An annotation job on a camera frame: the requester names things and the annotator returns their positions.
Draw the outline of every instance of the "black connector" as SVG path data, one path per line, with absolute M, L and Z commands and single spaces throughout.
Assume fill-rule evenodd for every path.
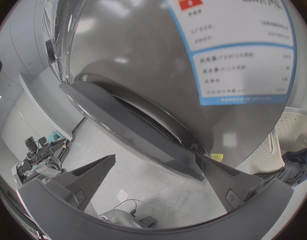
M 133 209 L 131 212 L 130 212 L 130 214 L 132 215 L 132 216 L 134 216 L 135 217 L 135 214 L 136 213 L 136 210 L 135 209 Z

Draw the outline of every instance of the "gray tiled floor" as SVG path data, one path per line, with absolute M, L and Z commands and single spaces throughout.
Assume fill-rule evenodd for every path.
M 194 225 L 226 213 L 208 182 L 199 184 L 141 160 L 89 121 L 78 128 L 74 137 L 63 162 L 66 169 L 73 170 L 103 156 L 116 154 L 115 166 L 91 201 L 98 214 L 120 203 L 117 195 L 121 189 L 128 194 L 128 199 L 139 200 L 136 218 L 151 215 L 158 220 L 157 228 Z M 134 206 L 133 201 L 127 201 L 119 208 L 129 212 Z

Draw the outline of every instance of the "robotic arm on table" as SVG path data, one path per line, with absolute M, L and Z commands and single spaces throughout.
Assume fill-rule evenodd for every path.
M 54 177 L 61 174 L 61 162 L 54 154 L 64 145 L 65 140 L 60 139 L 48 143 L 46 137 L 42 137 L 38 140 L 37 146 L 33 137 L 26 139 L 25 144 L 29 152 L 24 160 L 17 163 L 11 170 L 17 186 L 22 186 L 25 182 L 39 174 L 46 177 Z

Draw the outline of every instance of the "yellow warning sticker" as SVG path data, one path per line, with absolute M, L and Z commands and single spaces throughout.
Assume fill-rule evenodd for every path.
M 223 159 L 224 155 L 223 154 L 211 154 L 211 159 L 221 162 Z

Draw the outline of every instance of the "ceiling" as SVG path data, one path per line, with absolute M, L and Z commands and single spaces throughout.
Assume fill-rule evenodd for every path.
M 18 75 L 32 82 L 49 64 L 42 39 L 47 0 L 18 0 L 0 26 L 0 134 L 15 101 L 23 92 Z M 4 142 L 0 137 L 0 151 Z

